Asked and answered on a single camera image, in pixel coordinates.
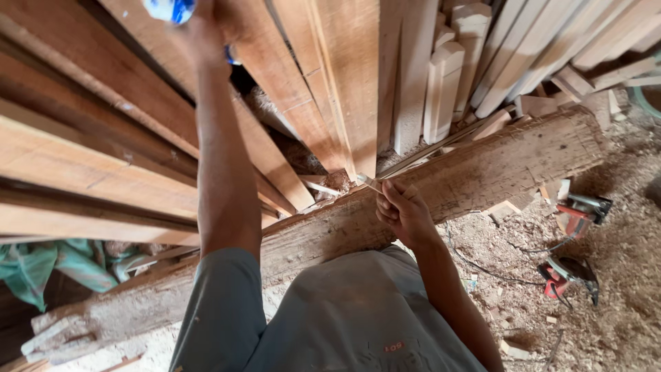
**man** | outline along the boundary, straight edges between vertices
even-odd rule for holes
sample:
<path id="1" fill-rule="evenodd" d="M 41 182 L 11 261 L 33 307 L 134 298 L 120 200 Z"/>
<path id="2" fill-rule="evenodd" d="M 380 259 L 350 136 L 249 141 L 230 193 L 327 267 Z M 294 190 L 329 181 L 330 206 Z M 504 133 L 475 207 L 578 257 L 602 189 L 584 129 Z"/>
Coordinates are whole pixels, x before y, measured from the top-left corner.
<path id="1" fill-rule="evenodd" d="M 198 77 L 201 261 L 170 366 L 206 371 L 502 371 L 420 195 L 383 183 L 377 216 L 396 247 L 301 272 L 267 325 L 260 280 L 260 206 L 232 110 L 213 0 L 180 30 Z"/>

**sawdust floor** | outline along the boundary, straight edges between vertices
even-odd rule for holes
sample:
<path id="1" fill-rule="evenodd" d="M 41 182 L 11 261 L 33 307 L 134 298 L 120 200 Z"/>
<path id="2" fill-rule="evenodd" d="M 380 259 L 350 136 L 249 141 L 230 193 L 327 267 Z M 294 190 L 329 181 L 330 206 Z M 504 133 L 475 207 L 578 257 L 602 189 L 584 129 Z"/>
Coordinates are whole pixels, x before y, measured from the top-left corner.
<path id="1" fill-rule="evenodd" d="M 572 191 L 614 200 L 602 226 L 591 226 L 587 235 L 571 241 L 556 253 L 587 258 L 600 282 L 599 305 L 593 307 L 585 290 L 570 287 L 569 311 L 546 297 L 542 288 L 521 285 L 479 273 L 471 293 L 494 335 L 519 343 L 531 351 L 529 361 L 503 355 L 508 371 L 540 371 L 558 331 L 564 330 L 551 370 L 555 371 L 657 371 L 661 369 L 661 210 L 645 189 L 661 174 L 661 120 L 633 105 L 623 122 L 614 122 L 606 136 L 610 156 L 599 167 L 575 177 Z M 452 242 L 467 259 L 503 275 L 542 282 L 537 264 L 546 254 L 525 254 L 523 249 L 550 248 L 564 240 L 553 209 L 537 199 L 521 215 L 510 215 L 496 227 L 490 218 L 469 214 L 449 222 Z M 447 242 L 446 227 L 438 228 Z M 462 278 L 478 273 L 456 259 Z M 264 293 L 264 307 L 271 317 L 287 284 Z M 498 295 L 498 288 L 503 288 Z M 492 320 L 488 309 L 497 306 Z M 556 324 L 546 321 L 557 318 Z M 100 350 L 53 371 L 100 371 L 128 357 L 144 353 L 141 361 L 122 371 L 167 369 L 179 324 Z"/>

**gray t-shirt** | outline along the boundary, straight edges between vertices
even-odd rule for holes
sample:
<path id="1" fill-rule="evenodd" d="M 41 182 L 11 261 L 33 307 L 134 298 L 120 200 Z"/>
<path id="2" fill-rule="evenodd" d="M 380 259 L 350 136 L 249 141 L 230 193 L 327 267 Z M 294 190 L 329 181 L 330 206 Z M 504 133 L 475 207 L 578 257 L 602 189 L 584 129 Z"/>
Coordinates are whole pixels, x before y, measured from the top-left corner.
<path id="1" fill-rule="evenodd" d="M 485 371 L 395 246 L 303 270 L 268 325 L 261 290 L 250 253 L 207 255 L 170 371 Z"/>

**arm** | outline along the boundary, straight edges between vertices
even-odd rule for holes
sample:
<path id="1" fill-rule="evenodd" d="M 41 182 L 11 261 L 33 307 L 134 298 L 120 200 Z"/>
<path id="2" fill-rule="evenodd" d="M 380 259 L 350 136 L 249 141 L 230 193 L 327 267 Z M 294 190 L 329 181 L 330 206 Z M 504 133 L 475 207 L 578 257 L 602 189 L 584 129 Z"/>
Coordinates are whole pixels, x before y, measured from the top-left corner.
<path id="1" fill-rule="evenodd" d="M 200 139 L 198 226 L 201 257 L 229 247 L 243 248 L 260 261 L 260 205 L 250 162 L 228 89 L 224 32 L 213 0 L 196 5 L 175 39 L 191 59 L 198 80 Z"/>
<path id="2" fill-rule="evenodd" d="M 416 256 L 429 302 L 452 327 L 457 337 L 490 372 L 503 371 L 500 353 L 485 320 L 463 289 L 450 253 L 438 236 L 429 208 L 420 195 L 401 196 L 406 187 L 383 182 L 377 196 L 377 217 Z"/>

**hand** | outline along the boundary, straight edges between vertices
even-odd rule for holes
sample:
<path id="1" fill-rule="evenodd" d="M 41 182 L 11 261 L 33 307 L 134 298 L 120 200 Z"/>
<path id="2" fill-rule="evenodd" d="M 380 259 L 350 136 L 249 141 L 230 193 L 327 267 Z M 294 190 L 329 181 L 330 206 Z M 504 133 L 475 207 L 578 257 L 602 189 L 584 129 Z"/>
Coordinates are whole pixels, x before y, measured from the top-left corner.
<path id="1" fill-rule="evenodd" d="M 397 238 L 414 253 L 443 246 L 429 208 L 420 194 L 406 200 L 402 194 L 407 187 L 399 182 L 382 183 L 383 195 L 376 197 L 376 215 L 388 224 Z"/>
<path id="2" fill-rule="evenodd" d="M 198 0 L 191 18 L 170 28 L 175 44 L 196 70 L 224 68 L 229 77 L 231 69 L 225 61 L 225 45 L 234 37 L 231 24 L 223 21 L 229 20 L 228 14 L 217 0 Z"/>

